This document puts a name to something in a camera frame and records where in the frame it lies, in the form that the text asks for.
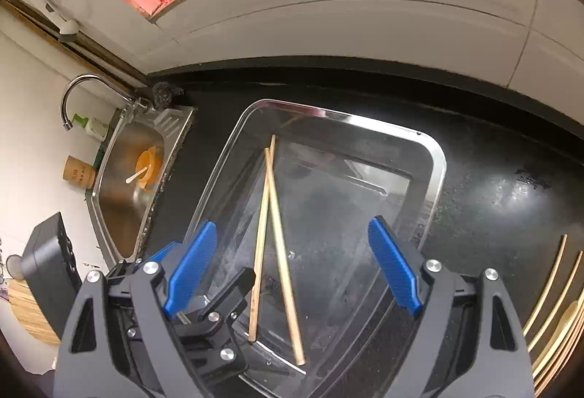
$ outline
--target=countertop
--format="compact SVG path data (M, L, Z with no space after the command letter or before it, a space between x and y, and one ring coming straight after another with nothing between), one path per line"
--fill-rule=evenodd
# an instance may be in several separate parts
M186 93L179 102L196 105L198 112L161 195L144 256L183 239L237 119L261 98L368 116L436 139L446 155L447 172L423 253L458 273L477 275L485 267L495 268L522 323L545 284L560 236L567 233L564 260L548 299L551 304L545 305L532 330L545 319L577 251L584 247L584 166L521 133L440 108L329 88L232 82L185 83L182 87ZM576 298L583 283L581 268L566 305ZM327 396L373 396L399 354L392 336L393 321L398 320L402 317L394 309L376 339L366 344L361 357ZM553 329L550 326L532 357L541 351ZM245 396L256 394L239 380L231 380L222 389L233 393L230 387L239 393L245 390Z

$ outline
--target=transparent plastic container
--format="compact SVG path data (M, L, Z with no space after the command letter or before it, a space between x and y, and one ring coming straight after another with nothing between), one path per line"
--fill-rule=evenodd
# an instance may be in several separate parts
M379 308L390 304L391 293L369 248L367 224L383 215L398 237L421 248L446 160L436 141L408 128L274 100L252 104L221 153L185 237L191 240L207 220L217 226L218 247L200 296L211 298L242 267L253 267L263 148L272 134L277 136L274 176L307 362L294 364L269 217L258 341L246 339L249 308L234 323L249 362L242 379L267 396L319 396L374 334L383 316L376 313Z

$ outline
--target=chrome faucet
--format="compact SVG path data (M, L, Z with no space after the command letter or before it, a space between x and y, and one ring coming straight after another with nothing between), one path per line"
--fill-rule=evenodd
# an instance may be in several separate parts
M73 128L73 123L68 118L67 110L66 110L67 99L69 97L69 93L71 93L71 90L73 90L73 87L75 87L75 85L78 85L81 82L84 82L86 80L100 81L101 83L107 85L109 88L111 88L113 91L115 91L119 96L121 96L124 100L126 100L130 104L135 104L137 101L136 97L130 95L129 93L126 93L117 85L114 85L112 82L110 82L104 78L101 78L98 75L94 75L94 74L79 75L78 77L75 77L73 80L71 80L71 82L69 82L69 85L67 85L67 88L65 89L65 91L63 92L63 95L61 97L61 119L63 120L63 126L65 127L65 130L67 130L67 131L69 131L71 128Z

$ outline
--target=soap bottle with green pump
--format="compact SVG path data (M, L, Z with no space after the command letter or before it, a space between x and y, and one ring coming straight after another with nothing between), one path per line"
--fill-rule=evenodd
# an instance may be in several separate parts
M83 118L79 116L77 113L73 115L73 122L77 122L83 128L87 134L101 142L106 140L107 131L109 127L102 121L98 120L97 118Z

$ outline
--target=sink basin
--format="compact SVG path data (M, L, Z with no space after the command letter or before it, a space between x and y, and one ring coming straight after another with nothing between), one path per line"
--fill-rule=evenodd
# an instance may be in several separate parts
M118 261L134 261L141 254L157 195L191 127L194 109L179 107L156 112L122 112L97 173L87 192L89 214L108 267ZM154 185L142 189L126 183L134 174L139 155L156 147L162 166Z

